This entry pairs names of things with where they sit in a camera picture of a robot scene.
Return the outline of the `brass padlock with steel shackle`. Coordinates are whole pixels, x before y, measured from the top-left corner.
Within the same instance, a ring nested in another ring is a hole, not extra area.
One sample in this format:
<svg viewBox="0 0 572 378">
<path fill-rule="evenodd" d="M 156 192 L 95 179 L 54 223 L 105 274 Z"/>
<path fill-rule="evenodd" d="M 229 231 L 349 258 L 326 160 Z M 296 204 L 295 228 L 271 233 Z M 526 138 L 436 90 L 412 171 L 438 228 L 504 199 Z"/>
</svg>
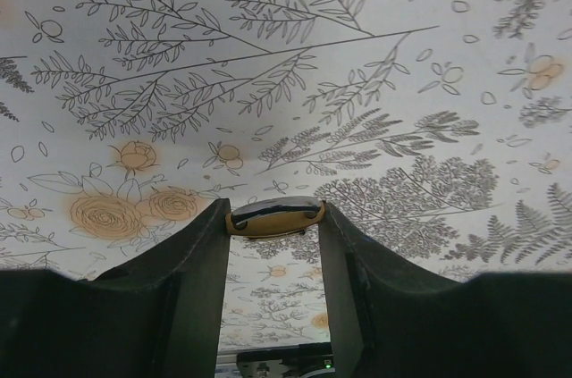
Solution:
<svg viewBox="0 0 572 378">
<path fill-rule="evenodd" d="M 325 202 L 315 197 L 278 197 L 236 208 L 225 216 L 225 224 L 232 236 L 273 239 L 303 233 L 324 214 Z"/>
</svg>

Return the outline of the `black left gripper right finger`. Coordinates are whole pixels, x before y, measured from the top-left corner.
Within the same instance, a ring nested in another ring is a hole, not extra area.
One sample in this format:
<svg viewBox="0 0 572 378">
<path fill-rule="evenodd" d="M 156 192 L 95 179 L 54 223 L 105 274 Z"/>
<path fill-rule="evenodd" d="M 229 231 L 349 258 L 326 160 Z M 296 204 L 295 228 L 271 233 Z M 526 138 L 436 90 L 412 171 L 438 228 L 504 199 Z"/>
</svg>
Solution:
<svg viewBox="0 0 572 378">
<path fill-rule="evenodd" d="M 458 282 L 409 262 L 325 208 L 319 244 L 339 377 L 568 377 L 571 277 Z"/>
</svg>

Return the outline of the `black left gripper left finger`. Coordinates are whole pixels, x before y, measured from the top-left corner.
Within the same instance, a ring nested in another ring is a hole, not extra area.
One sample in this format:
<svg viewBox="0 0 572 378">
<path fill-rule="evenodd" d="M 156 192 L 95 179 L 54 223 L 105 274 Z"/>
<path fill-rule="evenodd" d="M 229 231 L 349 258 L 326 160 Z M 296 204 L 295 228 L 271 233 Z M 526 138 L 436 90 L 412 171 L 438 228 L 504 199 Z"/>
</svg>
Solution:
<svg viewBox="0 0 572 378">
<path fill-rule="evenodd" d="M 211 377 L 220 335 L 230 203 L 95 280 L 1 273 L 4 377 Z"/>
</svg>

